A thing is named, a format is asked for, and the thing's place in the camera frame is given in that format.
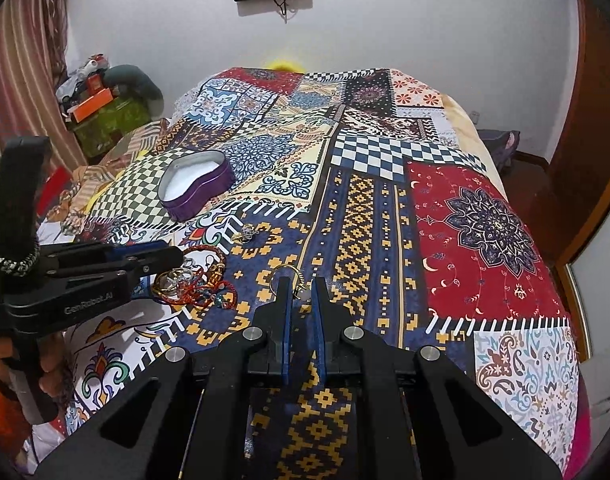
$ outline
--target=orange box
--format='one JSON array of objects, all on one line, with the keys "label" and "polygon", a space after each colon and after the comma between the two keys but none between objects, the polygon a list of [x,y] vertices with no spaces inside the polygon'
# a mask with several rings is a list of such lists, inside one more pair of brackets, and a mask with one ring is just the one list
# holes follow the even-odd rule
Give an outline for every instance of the orange box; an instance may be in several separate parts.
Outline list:
[{"label": "orange box", "polygon": [[85,99],[80,105],[74,110],[74,118],[77,123],[80,123],[86,117],[89,117],[98,109],[102,108],[108,103],[111,103],[114,99],[112,91],[109,88],[101,90],[98,94],[92,95],[89,99]]}]

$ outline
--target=wooden floor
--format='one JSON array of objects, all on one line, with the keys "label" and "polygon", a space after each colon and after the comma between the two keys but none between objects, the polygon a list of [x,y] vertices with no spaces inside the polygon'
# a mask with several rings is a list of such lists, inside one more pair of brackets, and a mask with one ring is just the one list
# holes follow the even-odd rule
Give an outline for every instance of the wooden floor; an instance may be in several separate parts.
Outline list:
[{"label": "wooden floor", "polygon": [[552,266],[578,231],[570,225],[564,204],[553,193],[543,168],[512,160],[501,173],[509,203],[530,229],[543,260]]}]

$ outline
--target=human hand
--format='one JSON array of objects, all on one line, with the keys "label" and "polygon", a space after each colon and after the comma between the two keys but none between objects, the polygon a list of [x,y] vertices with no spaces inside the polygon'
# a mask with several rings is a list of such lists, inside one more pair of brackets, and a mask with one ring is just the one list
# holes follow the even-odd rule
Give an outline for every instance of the human hand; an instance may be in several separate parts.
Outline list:
[{"label": "human hand", "polygon": [[[63,362],[65,355],[65,342],[62,333],[54,333],[42,338],[38,342],[41,355],[41,368],[45,372],[38,381],[39,387],[50,397],[59,397],[63,392]],[[0,380],[10,385],[10,369],[2,361],[12,357],[12,340],[0,336]]]}]

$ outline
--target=patchwork bedspread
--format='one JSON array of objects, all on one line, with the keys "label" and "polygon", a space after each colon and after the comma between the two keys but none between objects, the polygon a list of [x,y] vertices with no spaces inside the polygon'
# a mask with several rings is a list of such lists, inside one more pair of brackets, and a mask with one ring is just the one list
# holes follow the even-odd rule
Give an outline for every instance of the patchwork bedspread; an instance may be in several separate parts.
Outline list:
[{"label": "patchwork bedspread", "polygon": [[[135,300],[70,329],[69,432],[169,346],[201,351],[248,326],[272,298],[271,270],[291,264],[324,276],[333,301],[390,345],[445,351],[565,470],[579,381],[569,319],[454,101],[397,70],[234,68],[178,115],[93,202],[77,240],[218,246],[239,303]],[[175,223],[156,199],[160,177],[206,149],[226,153],[236,184]],[[247,244],[233,241],[243,224],[259,229]],[[44,240],[55,229],[44,224]],[[309,310],[294,304],[303,348]],[[354,393],[323,388],[310,357],[294,355],[288,388],[253,395],[247,478],[357,477]]]}]

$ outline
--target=red patch with mandala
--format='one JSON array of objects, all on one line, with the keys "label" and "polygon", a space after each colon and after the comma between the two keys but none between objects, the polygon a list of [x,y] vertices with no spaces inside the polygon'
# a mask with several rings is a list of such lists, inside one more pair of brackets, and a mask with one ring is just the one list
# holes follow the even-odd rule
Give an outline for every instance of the red patch with mandala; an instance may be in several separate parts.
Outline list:
[{"label": "red patch with mandala", "polygon": [[233,77],[277,94],[291,95],[303,74],[264,68],[230,68],[216,77]]},{"label": "red patch with mandala", "polygon": [[419,162],[405,171],[431,310],[443,319],[565,316],[527,227],[485,176]]}]

